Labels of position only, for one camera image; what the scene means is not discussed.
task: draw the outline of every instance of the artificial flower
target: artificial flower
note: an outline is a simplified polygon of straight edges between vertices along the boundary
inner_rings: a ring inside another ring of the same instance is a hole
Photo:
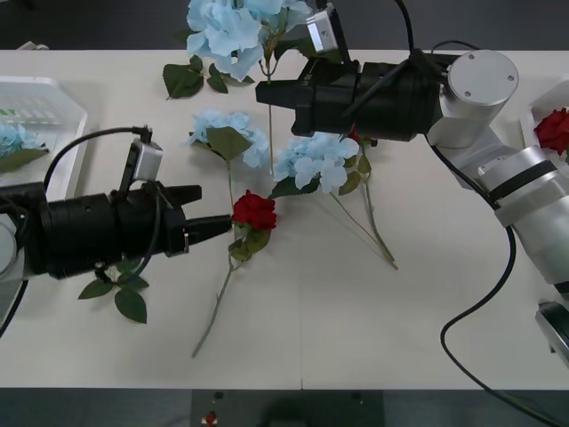
[[[250,225],[254,230],[276,227],[275,200],[268,200],[247,190],[233,208],[233,222]]]
[[[543,149],[553,149],[559,156],[569,147],[569,114],[567,109],[554,110],[535,128]]]
[[[301,0],[244,0],[242,7],[233,0],[191,0],[188,8],[188,25],[196,31],[188,37],[188,54],[212,58],[239,81],[263,58],[271,32],[282,22],[289,31],[312,12]]]
[[[301,189],[318,176],[322,191],[329,193],[346,183],[348,175],[344,162],[358,151],[359,145],[354,140],[329,133],[291,140],[287,150],[277,153],[275,179],[282,181],[293,177],[296,187]]]
[[[263,166],[268,162],[268,139],[258,128],[251,128],[251,118],[245,113],[224,114],[215,109],[206,109],[194,116],[196,124],[194,133],[189,137],[188,145],[195,141],[207,143],[207,129],[233,127],[252,145],[243,153],[243,161],[252,168]]]
[[[24,126],[0,123],[0,157],[8,156],[21,149],[43,149],[36,141],[36,135],[26,131]]]

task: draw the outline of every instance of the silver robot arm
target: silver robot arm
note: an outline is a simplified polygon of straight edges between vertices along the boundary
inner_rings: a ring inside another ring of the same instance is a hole
[[[512,226],[533,264],[560,293],[559,302],[540,305],[536,320],[569,367],[569,177],[540,147],[508,147],[490,128],[517,89],[517,69],[506,56],[466,53],[447,77],[429,144],[488,193],[499,207],[498,221]]]

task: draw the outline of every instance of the white table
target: white table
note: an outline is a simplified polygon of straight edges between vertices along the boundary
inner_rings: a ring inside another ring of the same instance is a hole
[[[399,62],[405,52],[353,52],[360,60]],[[569,69],[569,52],[508,52],[521,85],[494,124],[521,146],[517,108]],[[166,63],[179,52],[0,52],[0,74],[53,77],[97,116],[100,128],[149,124],[164,148],[164,185],[201,184],[204,199],[188,216],[229,209],[226,175],[209,153],[182,147],[192,114],[204,108],[244,110],[268,127],[267,107],[253,86],[231,94],[209,87],[191,100],[166,101]],[[296,78],[305,60],[286,54],[276,78]],[[258,70],[253,77],[260,81]],[[293,113],[276,109],[276,145],[290,138]],[[119,184],[127,135],[90,145],[81,194]],[[153,258],[145,277],[148,325],[122,318],[112,296],[80,302],[92,275],[30,281],[0,340],[0,386],[240,389],[475,388],[443,353],[441,326],[480,299],[507,260],[505,232],[474,193],[463,190],[422,137],[381,141],[371,154],[380,231],[395,255],[395,272],[374,254],[344,213],[323,194],[279,199],[270,245],[232,279],[218,321],[197,359],[203,332],[227,268],[231,236],[190,255]],[[236,194],[268,194],[252,176]],[[357,192],[345,198],[365,220]],[[540,298],[554,294],[525,254],[492,303],[462,321],[449,345],[491,386],[568,389],[569,372],[549,354],[533,321]]]

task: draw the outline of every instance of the cable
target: cable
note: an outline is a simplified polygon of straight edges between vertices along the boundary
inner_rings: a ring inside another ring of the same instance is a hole
[[[160,206],[160,200],[162,197],[160,191],[158,191],[157,189],[155,190],[156,190],[156,211],[154,216],[154,229],[152,231],[152,238],[150,239],[150,245],[148,246],[147,252],[144,254],[144,258],[142,258],[142,262],[133,272],[121,276],[120,278],[118,278],[117,281],[111,280],[111,278],[107,275],[107,273],[105,273],[104,270],[96,270],[95,275],[103,282],[117,286],[124,285],[133,278],[137,278],[140,274],[142,274],[142,271],[144,271],[144,269],[146,269],[146,267],[148,266],[150,258],[152,258],[152,254],[156,249],[156,245],[160,237],[160,222],[162,220],[162,209]]]
[[[342,113],[341,118],[349,117],[361,109],[382,87],[391,83],[403,71],[408,60],[404,60],[392,68],[385,76],[375,82],[356,102],[347,107]]]
[[[409,16],[409,11],[405,7],[405,3],[402,0],[395,0],[397,6],[403,14],[403,19],[405,20],[405,27],[407,28],[407,43],[409,44],[409,52],[412,52],[415,48],[415,41],[413,40],[413,27],[411,26],[411,17]]]
[[[6,329],[8,329],[8,326],[12,322],[14,316],[16,315],[16,311],[18,311],[18,308],[20,307],[21,300],[24,297],[27,288],[28,288],[28,281],[24,280],[23,282],[21,282],[20,289],[18,289],[18,293],[16,294],[14,302],[12,303],[12,306],[10,307],[8,314],[4,319],[4,323],[0,326],[0,338],[2,338],[2,335],[4,335],[4,332],[6,332]]]
[[[435,153],[435,155],[439,158],[439,160],[441,162],[443,162],[445,164],[445,166],[448,169],[450,169],[455,175],[457,175],[459,178],[461,178],[463,181],[465,181],[479,196],[481,196],[484,199],[484,201],[494,211],[499,208],[499,206],[496,203],[494,203],[488,197],[488,195],[475,182],[473,182],[461,170],[457,169],[443,155],[443,153],[440,152],[440,150],[437,147],[433,147],[433,146],[430,146],[430,147],[433,150],[433,152]],[[502,273],[500,280],[498,280],[498,283],[492,288],[492,290],[484,298],[482,298],[482,300],[480,300],[479,302],[474,304],[468,310],[463,311],[461,314],[459,314],[455,318],[452,318],[443,326],[443,328],[441,329],[441,333],[440,333],[440,342],[441,342],[441,345],[443,346],[443,350],[445,351],[446,355],[454,363],[454,365],[456,365],[462,371],[462,373],[464,373],[468,378],[470,378],[474,383],[476,383],[480,388],[482,388],[488,394],[490,394],[491,396],[494,396],[495,398],[502,401],[506,405],[513,407],[514,409],[522,412],[523,414],[532,417],[536,421],[539,421],[539,422],[544,423],[545,425],[548,425],[551,427],[561,427],[561,424],[556,423],[556,422],[548,419],[548,417],[546,417],[545,415],[541,415],[541,414],[538,414],[537,412],[534,412],[531,408],[525,407],[524,405],[517,403],[510,396],[507,396],[506,394],[501,393],[499,391],[493,390],[490,387],[488,387],[486,384],[482,383],[478,378],[476,378],[472,373],[470,373],[470,371],[466,367],[464,367],[464,365],[462,365],[462,363],[451,353],[448,346],[446,345],[446,334],[448,333],[449,329],[452,326],[456,325],[461,320],[463,320],[464,318],[466,318],[467,316],[471,315],[472,313],[474,313],[477,310],[480,310],[487,303],[489,303],[492,300],[492,298],[494,296],[496,296],[497,293],[500,292],[500,290],[504,287],[504,285],[508,281],[508,278],[509,278],[511,272],[514,269],[514,264],[516,263],[517,246],[516,246],[516,238],[514,236],[514,230],[511,228],[511,226],[506,227],[506,233],[508,235],[508,242],[509,242],[509,258],[508,258],[508,264],[506,265],[506,269]]]
[[[63,156],[65,156],[70,150],[75,148],[77,145],[79,145],[83,142],[87,142],[89,140],[92,140],[93,138],[98,138],[100,136],[110,135],[113,133],[135,133],[137,135],[144,136],[144,135],[147,135],[149,132],[150,132],[150,130],[146,127],[142,127],[142,128],[141,127],[115,127],[112,129],[105,129],[104,131],[89,133],[87,135],[82,136],[81,138],[77,138],[76,140],[74,140],[74,141],[70,142],[68,145],[66,145],[53,158],[53,161],[50,164],[50,167],[47,169],[47,172],[45,173],[45,178],[44,178],[45,190],[47,191],[47,188],[50,185],[50,181],[52,180],[53,171],[55,171],[55,167],[57,166],[57,164],[61,161]]]
[[[479,51],[480,50],[480,48],[478,46],[476,46],[475,44],[469,43],[469,42],[463,42],[462,40],[445,40],[444,42],[439,42],[439,43],[435,44],[433,46],[433,48],[430,50],[430,52],[435,53],[436,49],[438,49],[441,46],[444,46],[445,44],[460,44],[462,46],[469,47],[473,51]]]

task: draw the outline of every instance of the green leaf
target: green leaf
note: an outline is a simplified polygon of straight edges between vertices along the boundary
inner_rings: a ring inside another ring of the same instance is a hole
[[[204,87],[204,77],[189,69],[188,65],[165,65],[162,78],[168,95],[173,99],[194,96]]]
[[[270,240],[270,230],[251,230],[247,233],[245,246],[251,254],[258,253]]]
[[[140,265],[140,258],[134,260],[127,260],[125,258],[116,265],[116,269],[118,270],[119,273],[130,273],[131,271],[135,271],[139,265]]]
[[[268,198],[278,198],[283,196],[300,196],[302,194],[314,193],[318,186],[320,185],[320,180],[318,178],[313,178],[312,181],[302,187],[302,189],[297,189],[294,183],[294,178],[289,176],[280,181],[273,191],[270,193]]]
[[[360,173],[369,173],[372,171],[370,161],[367,159],[367,156],[365,154],[360,157],[359,164],[357,165],[357,170]]]
[[[144,298],[130,287],[125,287],[116,293],[115,305],[126,318],[138,323],[146,323],[147,312]]]
[[[102,280],[93,280],[89,285],[85,287],[83,292],[79,295],[80,300],[90,300],[91,298],[98,298],[100,296],[108,294],[113,285],[111,283],[105,283]]]
[[[196,34],[198,32],[199,31],[194,31],[193,29],[188,28],[188,29],[182,29],[180,31],[176,31],[173,34],[173,36],[174,36],[174,39],[176,41],[185,44],[188,42],[188,37],[190,37],[192,34]]]
[[[357,155],[347,158],[346,160],[344,160],[344,167],[346,169],[354,167],[356,165],[356,162],[357,162]]]
[[[251,143],[232,127],[207,129],[207,140],[212,149],[230,162],[251,147]]]
[[[348,174],[348,180],[344,185],[340,187],[340,191],[338,192],[338,194],[340,196],[345,196],[351,193],[357,188],[357,186],[361,181],[362,181],[362,176],[359,174],[359,172],[357,171],[350,172]]]
[[[241,246],[243,246],[243,239],[239,238],[235,242],[233,242],[231,245],[229,245],[228,251],[231,252],[233,249],[239,248]]]
[[[189,69],[196,73],[201,73],[202,69],[204,69],[204,62],[199,56],[194,55],[189,59]]]
[[[126,283],[121,285],[121,288],[123,288],[123,289],[125,289],[126,287],[132,289],[133,291],[141,291],[142,289],[146,289],[147,287],[150,287],[150,285],[148,284],[148,282],[146,280],[144,280],[140,276],[136,276],[136,277],[130,278]]]
[[[241,239],[229,245],[228,249],[231,256],[240,262],[247,262],[252,257],[252,253],[247,248],[247,245],[243,244],[243,240]]]
[[[223,81],[225,83],[227,83],[228,85],[232,85],[232,86],[247,86],[247,85],[250,85],[252,83],[255,83],[255,81],[252,78],[250,78],[249,76],[244,78],[243,82],[240,82],[239,80],[237,80],[236,78],[233,78],[230,74],[227,74],[227,73],[222,73],[221,76],[223,77]]]
[[[7,156],[0,158],[0,172],[11,172],[22,166],[45,156],[47,149],[19,149]]]
[[[207,84],[211,86],[215,92],[229,93],[228,87],[221,77],[211,76],[207,79]]]
[[[210,76],[221,78],[220,71],[215,67],[215,64],[210,65]]]

